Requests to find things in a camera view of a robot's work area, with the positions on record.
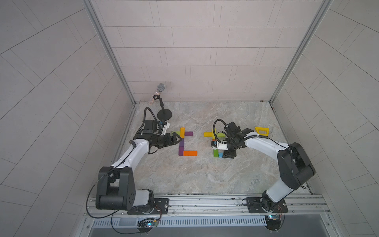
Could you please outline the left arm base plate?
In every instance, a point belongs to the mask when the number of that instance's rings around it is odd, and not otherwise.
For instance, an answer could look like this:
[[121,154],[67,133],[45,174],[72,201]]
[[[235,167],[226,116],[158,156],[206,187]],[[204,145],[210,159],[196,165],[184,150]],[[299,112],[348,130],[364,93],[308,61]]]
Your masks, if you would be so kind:
[[161,215],[168,213],[169,199],[154,198],[147,205],[134,206],[127,212],[128,215]]

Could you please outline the yellow long block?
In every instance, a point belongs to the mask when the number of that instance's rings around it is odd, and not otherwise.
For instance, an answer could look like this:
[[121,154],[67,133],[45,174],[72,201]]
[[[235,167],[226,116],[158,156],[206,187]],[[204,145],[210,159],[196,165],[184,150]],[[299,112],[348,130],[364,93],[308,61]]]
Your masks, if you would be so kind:
[[214,140],[214,141],[217,140],[216,134],[217,134],[216,129],[212,129],[212,140]]

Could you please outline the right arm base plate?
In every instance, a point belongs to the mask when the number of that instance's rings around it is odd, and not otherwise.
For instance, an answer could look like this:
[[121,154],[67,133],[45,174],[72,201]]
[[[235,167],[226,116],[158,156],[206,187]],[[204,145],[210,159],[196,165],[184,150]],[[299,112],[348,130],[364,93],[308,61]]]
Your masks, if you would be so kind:
[[268,197],[247,197],[242,200],[242,205],[248,208],[249,213],[287,213],[288,207],[285,199],[272,202]]

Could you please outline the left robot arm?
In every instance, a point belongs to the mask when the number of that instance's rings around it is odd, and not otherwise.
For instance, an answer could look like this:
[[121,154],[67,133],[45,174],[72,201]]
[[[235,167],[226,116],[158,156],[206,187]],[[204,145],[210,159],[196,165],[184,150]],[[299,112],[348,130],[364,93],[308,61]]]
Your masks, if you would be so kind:
[[169,123],[165,121],[144,121],[121,158],[101,168],[96,190],[97,209],[131,211],[136,207],[151,211],[155,208],[153,191],[137,190],[133,171],[144,156],[151,154],[152,147],[162,149],[183,141],[180,135],[168,133],[168,128]]

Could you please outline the lime green small block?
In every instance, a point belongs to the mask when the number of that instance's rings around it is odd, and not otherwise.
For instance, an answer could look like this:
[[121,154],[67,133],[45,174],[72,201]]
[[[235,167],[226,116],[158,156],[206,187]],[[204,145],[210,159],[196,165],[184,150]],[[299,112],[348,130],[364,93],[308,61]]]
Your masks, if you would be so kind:
[[171,133],[172,133],[172,135],[177,134],[180,137],[180,131],[173,131]]

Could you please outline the amber long block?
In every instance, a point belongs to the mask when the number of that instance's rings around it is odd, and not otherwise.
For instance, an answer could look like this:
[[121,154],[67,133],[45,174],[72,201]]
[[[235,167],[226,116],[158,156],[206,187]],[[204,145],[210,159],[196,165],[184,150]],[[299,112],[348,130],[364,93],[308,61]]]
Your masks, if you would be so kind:
[[180,137],[185,138],[185,128],[184,127],[180,128]]

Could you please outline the yellow short block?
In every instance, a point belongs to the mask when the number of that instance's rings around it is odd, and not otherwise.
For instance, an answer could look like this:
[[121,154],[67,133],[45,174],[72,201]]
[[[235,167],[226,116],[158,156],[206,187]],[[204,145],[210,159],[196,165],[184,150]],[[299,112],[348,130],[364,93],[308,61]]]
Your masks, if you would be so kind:
[[204,133],[203,133],[203,136],[204,136],[204,137],[212,137],[212,136],[213,136],[213,133],[212,133],[212,132],[204,132]]

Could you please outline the orange long block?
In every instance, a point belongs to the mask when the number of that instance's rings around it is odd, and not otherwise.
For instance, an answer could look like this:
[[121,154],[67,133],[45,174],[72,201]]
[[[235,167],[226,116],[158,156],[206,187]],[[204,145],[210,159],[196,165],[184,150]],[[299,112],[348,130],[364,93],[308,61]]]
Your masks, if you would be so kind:
[[183,156],[198,156],[198,151],[183,151]]

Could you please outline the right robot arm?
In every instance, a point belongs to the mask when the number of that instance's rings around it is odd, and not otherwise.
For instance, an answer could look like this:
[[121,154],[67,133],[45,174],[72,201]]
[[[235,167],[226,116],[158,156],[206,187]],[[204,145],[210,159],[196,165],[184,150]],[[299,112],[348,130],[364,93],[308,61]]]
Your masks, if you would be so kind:
[[255,149],[277,161],[279,179],[262,193],[258,204],[266,212],[272,212],[280,201],[293,191],[302,188],[315,175],[315,168],[299,143],[280,143],[252,129],[240,129],[234,122],[226,124],[223,134],[226,138],[218,142],[225,144],[223,158],[234,159],[238,149]]

